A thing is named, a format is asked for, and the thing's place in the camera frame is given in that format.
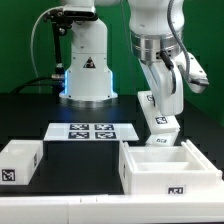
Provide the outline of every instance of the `black and white marker pattern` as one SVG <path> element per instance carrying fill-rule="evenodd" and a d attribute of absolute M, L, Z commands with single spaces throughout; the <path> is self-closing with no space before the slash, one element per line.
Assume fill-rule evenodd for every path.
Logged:
<path fill-rule="evenodd" d="M 69 132 L 69 139 L 89 139 L 89 132 Z"/>
<path fill-rule="evenodd" d="M 114 126 L 112 124 L 95 124 L 96 131 L 112 131 Z"/>
<path fill-rule="evenodd" d="M 82 130 L 89 130 L 89 125 L 88 124 L 71 124 L 70 125 L 70 130 L 78 130 L 78 131 L 82 131 Z"/>
<path fill-rule="evenodd" d="M 37 154 L 35 154 L 33 161 L 34 161 L 34 168 L 35 168 L 37 166 Z"/>
<path fill-rule="evenodd" d="M 166 139 L 162 139 L 162 138 L 158 138 L 157 140 L 156 140 L 156 142 L 159 142 L 159 143 L 166 143 L 167 142 L 167 140 Z"/>
<path fill-rule="evenodd" d="M 152 95 L 148 95 L 148 96 L 147 96 L 147 99 L 148 99 L 148 101 L 150 101 L 150 102 L 151 102 L 151 101 L 154 101 Z"/>
<path fill-rule="evenodd" d="M 2 181 L 16 181 L 16 172 L 13 169 L 2 169 Z"/>
<path fill-rule="evenodd" d="M 115 132 L 96 132 L 96 139 L 117 139 Z"/>
<path fill-rule="evenodd" d="M 157 124 L 167 124 L 168 121 L 165 117 L 156 117 Z"/>

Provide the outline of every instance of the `black cable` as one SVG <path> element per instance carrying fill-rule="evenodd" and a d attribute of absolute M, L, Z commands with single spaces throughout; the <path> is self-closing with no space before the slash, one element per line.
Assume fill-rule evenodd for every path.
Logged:
<path fill-rule="evenodd" d="M 173 88 L 172 88 L 171 94 L 174 94 L 177 89 L 177 81 L 176 81 L 176 75 L 174 72 L 174 64 L 165 49 L 160 51 L 160 57 L 163 60 L 164 64 L 166 65 L 167 69 L 169 69 L 171 71 L 172 83 L 173 83 Z"/>
<path fill-rule="evenodd" d="M 51 77 L 39 77 L 39 78 L 32 79 L 32 80 L 24 83 L 23 85 L 16 87 L 10 93 L 13 93 L 13 94 L 14 93 L 19 93 L 26 86 L 28 86 L 28 85 L 30 85 L 32 83 L 35 83 L 35 82 L 43 81 L 43 80 L 51 80 Z"/>
<path fill-rule="evenodd" d="M 121 7 L 121 16 L 122 16 L 122 23 L 123 23 L 123 28 L 124 28 L 124 35 L 125 35 L 125 42 L 126 42 L 126 46 L 128 49 L 128 63 L 129 63 L 129 71 L 130 71 L 130 78 L 131 78 L 131 82 L 132 82 L 132 91 L 133 94 L 136 94 L 136 80 L 135 80 L 135 76 L 134 76 L 134 67 L 133 67 L 133 63 L 131 62 L 131 48 L 129 45 L 129 38 L 128 38 L 128 32 L 127 32 L 127 28 L 126 28 L 126 19 L 125 19 L 125 9 L 124 9 L 124 4 L 123 1 L 120 1 L 120 7 Z"/>
<path fill-rule="evenodd" d="M 17 91 L 15 91 L 13 94 L 18 94 L 21 90 L 23 90 L 24 88 L 26 87 L 29 87 L 29 86 L 51 86 L 51 87 L 61 87 L 61 84 L 28 84 L 28 85 L 24 85 L 23 88 L 21 89 L 18 89 Z"/>
<path fill-rule="evenodd" d="M 62 63 L 61 58 L 61 46 L 60 46 L 60 36 L 57 24 L 55 22 L 52 23 L 53 37 L 54 37 L 54 53 L 55 53 L 55 72 L 59 75 L 64 75 L 65 70 Z"/>

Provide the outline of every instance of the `green background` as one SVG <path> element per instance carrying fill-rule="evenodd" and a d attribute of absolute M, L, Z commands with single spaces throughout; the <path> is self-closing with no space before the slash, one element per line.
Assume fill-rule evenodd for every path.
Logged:
<path fill-rule="evenodd" d="M 0 2 L 1 93 L 8 93 L 18 85 L 35 78 L 30 58 L 32 27 L 42 12 L 58 5 L 59 0 Z M 128 34 L 130 12 L 126 2 L 124 5 L 125 23 L 119 5 L 97 10 L 109 29 L 108 65 L 114 72 L 114 89 L 119 94 L 136 94 L 137 91 L 148 87 L 137 59 L 130 53 Z M 184 3 L 184 43 L 207 72 L 210 82 L 209 88 L 200 95 L 191 93 L 185 85 L 185 98 L 222 125 L 224 125 L 223 9 L 223 0 L 185 0 Z M 71 35 L 67 35 L 61 39 L 65 67 L 70 63 L 70 38 Z M 39 24 L 34 52 L 39 74 L 48 76 L 54 73 L 50 22 Z M 35 91 L 37 91 L 35 87 L 25 90 L 25 92 Z M 49 87 L 43 88 L 43 92 L 50 92 Z"/>

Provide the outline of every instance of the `black table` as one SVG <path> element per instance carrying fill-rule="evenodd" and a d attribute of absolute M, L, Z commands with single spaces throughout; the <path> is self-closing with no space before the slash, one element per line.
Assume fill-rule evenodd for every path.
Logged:
<path fill-rule="evenodd" d="M 132 123 L 144 145 L 150 135 L 136 96 L 117 104 L 77 109 L 53 95 L 0 94 L 0 144 L 11 139 L 43 140 L 49 123 Z M 224 168 L 224 128 L 189 102 L 177 116 L 176 145 L 190 139 L 218 169 Z M 44 157 L 28 186 L 0 186 L 1 196 L 123 194 L 118 174 L 118 142 L 45 142 Z"/>

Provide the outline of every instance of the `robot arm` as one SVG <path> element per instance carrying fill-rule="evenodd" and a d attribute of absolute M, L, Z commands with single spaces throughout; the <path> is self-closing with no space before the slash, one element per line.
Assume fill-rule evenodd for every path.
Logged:
<path fill-rule="evenodd" d="M 175 38 L 182 39 L 184 0 L 172 1 L 171 23 L 175 35 L 171 32 L 167 16 L 171 1 L 128 0 L 131 8 L 132 52 L 139 58 L 156 105 L 164 116 L 176 115 L 183 110 L 181 72 L 191 90 L 196 93 L 208 85 L 205 72 L 189 53 L 193 66 L 186 74 L 185 56 Z"/>
<path fill-rule="evenodd" d="M 63 5 L 74 5 L 74 4 L 80 4 L 83 5 L 83 3 L 90 3 L 95 6 L 111 6 L 118 4 L 120 0 L 61 0 Z"/>

